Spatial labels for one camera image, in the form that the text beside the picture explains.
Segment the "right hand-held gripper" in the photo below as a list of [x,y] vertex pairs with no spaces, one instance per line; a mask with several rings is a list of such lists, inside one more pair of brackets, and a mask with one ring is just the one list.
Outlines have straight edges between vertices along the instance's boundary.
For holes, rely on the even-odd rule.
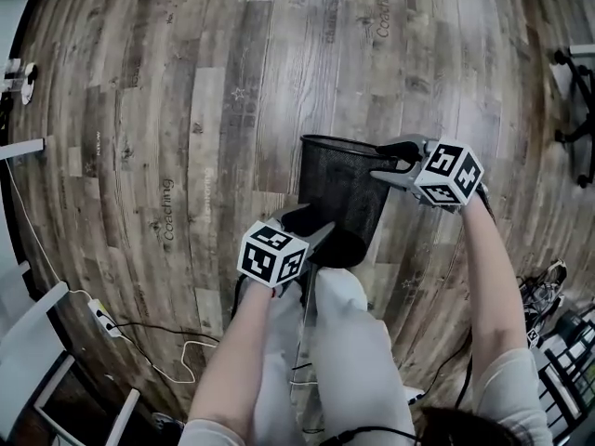
[[[416,164],[425,157],[426,143],[423,135],[408,134],[376,146],[376,152]],[[460,208],[467,205],[482,182],[483,165],[466,143],[449,138],[432,143],[418,174],[417,168],[410,165],[399,170],[371,170],[370,176],[397,190],[415,187],[416,192],[434,206]]]

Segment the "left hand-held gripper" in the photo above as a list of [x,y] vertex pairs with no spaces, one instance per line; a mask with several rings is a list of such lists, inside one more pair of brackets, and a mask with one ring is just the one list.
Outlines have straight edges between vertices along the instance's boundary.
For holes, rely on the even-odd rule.
[[305,204],[281,216],[256,221],[244,234],[237,270],[277,292],[306,271],[307,260],[335,228],[316,206]]

